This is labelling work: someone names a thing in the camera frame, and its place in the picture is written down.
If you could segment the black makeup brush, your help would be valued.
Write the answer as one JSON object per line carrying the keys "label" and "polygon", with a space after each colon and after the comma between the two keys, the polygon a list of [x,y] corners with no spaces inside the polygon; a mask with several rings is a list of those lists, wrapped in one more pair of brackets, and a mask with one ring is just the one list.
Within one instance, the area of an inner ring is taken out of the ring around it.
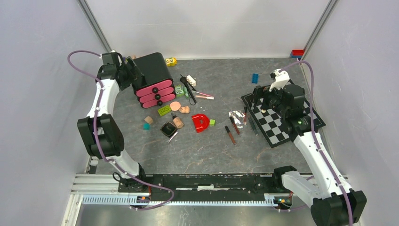
{"label": "black makeup brush", "polygon": [[189,102],[190,102],[190,104],[191,105],[196,105],[197,100],[195,99],[195,96],[193,95],[193,93],[192,93],[192,91],[190,89],[190,85],[188,83],[187,78],[185,76],[183,76],[183,75],[180,75],[180,76],[181,76],[180,82],[182,82],[184,84],[184,86],[186,87],[187,92],[189,94],[189,97],[190,97]]}

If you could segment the black pink drawer organizer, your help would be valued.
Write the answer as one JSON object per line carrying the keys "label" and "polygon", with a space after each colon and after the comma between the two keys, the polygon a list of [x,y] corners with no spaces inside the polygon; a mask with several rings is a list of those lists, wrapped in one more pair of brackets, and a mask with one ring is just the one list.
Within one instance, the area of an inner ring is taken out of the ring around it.
{"label": "black pink drawer organizer", "polygon": [[142,108],[162,106],[176,98],[173,78],[160,52],[133,59],[132,62],[139,70],[132,88]]}

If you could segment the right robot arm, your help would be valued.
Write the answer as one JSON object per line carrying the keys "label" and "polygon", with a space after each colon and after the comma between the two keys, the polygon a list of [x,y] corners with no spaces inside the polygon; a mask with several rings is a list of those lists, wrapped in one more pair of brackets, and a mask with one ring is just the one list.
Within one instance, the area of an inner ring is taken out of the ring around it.
{"label": "right robot arm", "polygon": [[256,86],[253,97],[254,109],[259,112],[271,110],[279,116],[282,130],[299,149],[317,182],[313,185],[294,167],[285,166],[274,170],[273,189],[293,192],[310,208],[318,226],[357,223],[367,198],[363,191],[352,188],[329,157],[314,125],[313,110],[305,111],[304,88],[295,84],[281,89]]}

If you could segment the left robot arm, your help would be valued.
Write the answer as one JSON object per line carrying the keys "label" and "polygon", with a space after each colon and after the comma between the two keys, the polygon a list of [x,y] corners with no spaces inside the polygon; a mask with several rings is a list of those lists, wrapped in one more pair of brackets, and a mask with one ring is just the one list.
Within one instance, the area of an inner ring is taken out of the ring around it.
{"label": "left robot arm", "polygon": [[97,75],[91,75],[96,94],[86,117],[77,122],[78,131],[89,156],[115,168],[112,176],[121,190],[142,192],[148,188],[148,179],[142,166],[126,152],[124,137],[112,116],[117,95],[135,79],[136,65],[132,60],[125,62],[116,51],[98,57],[103,64]]}

